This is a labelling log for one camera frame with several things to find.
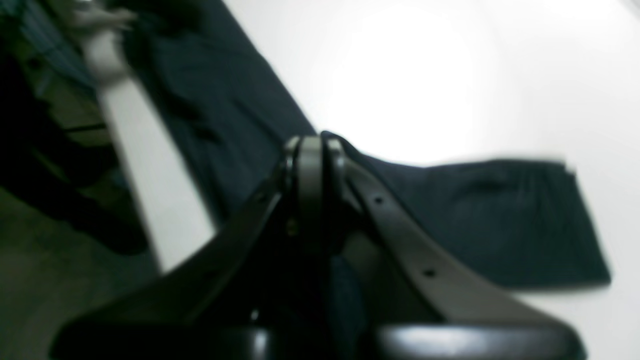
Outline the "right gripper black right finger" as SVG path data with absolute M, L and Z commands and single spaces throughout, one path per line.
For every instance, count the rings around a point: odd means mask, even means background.
M 324 135 L 322 145 L 345 230 L 332 263 L 345 353 L 355 360 L 585 360 L 569 324 L 456 260 L 342 140 Z

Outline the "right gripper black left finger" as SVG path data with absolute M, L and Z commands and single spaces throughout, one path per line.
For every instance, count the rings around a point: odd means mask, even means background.
M 293 137 L 272 175 L 214 239 L 153 284 L 78 317 L 53 360 L 311 360 L 323 357 L 323 306 L 298 189 Z

